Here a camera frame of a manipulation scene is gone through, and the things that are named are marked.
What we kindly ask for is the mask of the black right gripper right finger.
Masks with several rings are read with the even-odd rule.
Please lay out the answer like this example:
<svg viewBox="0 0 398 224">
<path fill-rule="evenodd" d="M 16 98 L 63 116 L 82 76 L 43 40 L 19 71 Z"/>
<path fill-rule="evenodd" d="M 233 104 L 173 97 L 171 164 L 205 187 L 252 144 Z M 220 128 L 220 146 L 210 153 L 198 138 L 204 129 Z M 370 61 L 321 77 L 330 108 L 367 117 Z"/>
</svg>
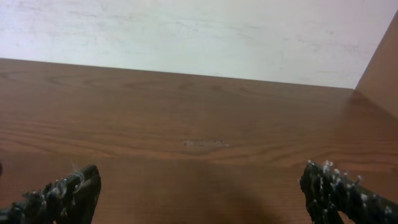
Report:
<svg viewBox="0 0 398 224">
<path fill-rule="evenodd" d="M 354 223 L 397 224 L 397 204 L 360 185 L 361 177 L 349 180 L 329 161 L 309 160 L 299 178 L 311 221 L 315 224 L 343 223 L 345 214 Z"/>
</svg>

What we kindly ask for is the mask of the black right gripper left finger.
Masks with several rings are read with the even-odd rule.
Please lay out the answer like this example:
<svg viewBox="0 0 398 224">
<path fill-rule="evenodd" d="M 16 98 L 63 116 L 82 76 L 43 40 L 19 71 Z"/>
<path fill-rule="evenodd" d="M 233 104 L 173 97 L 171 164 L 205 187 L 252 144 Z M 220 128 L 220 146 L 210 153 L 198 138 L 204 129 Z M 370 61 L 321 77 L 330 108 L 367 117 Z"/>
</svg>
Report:
<svg viewBox="0 0 398 224">
<path fill-rule="evenodd" d="M 101 177 L 95 165 L 24 193 L 23 200 L 1 209 L 1 224 L 90 224 L 101 192 Z"/>
</svg>

